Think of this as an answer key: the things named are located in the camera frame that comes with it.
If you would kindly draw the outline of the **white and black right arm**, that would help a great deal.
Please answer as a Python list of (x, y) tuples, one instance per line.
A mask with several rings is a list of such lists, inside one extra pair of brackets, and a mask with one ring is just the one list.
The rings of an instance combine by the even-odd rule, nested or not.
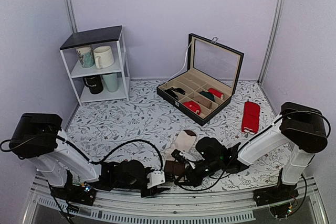
[(286, 144), (294, 145), (289, 161), (279, 174), (280, 183), (271, 190), (276, 201), (291, 194), (301, 174), (314, 155), (324, 150), (331, 133), (331, 124), (322, 113), (301, 104), (286, 102), (271, 125), (254, 135), (245, 144), (226, 148), (213, 137), (204, 137), (196, 143), (203, 160), (187, 167), (174, 183), (180, 188), (197, 187), (205, 177), (221, 170), (237, 174), (248, 169), (257, 159)]

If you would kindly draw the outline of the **cream and brown striped sock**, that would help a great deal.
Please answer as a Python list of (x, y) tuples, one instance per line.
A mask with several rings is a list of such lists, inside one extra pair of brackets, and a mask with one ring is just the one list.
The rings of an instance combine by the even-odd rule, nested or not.
[(196, 134), (191, 130), (182, 130), (171, 146), (164, 152), (164, 171), (173, 173), (175, 176), (180, 176), (185, 170), (185, 164), (175, 160), (172, 156), (174, 150), (188, 152), (196, 141)]

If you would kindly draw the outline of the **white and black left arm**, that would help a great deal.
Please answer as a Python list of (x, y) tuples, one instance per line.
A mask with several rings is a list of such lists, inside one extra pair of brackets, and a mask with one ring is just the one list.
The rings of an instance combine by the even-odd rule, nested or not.
[(141, 197), (167, 190), (172, 173), (155, 170), (136, 160), (94, 162), (72, 144), (56, 114), (24, 113), (8, 141), (9, 152), (30, 160), (60, 199), (92, 204), (97, 190), (136, 189)]

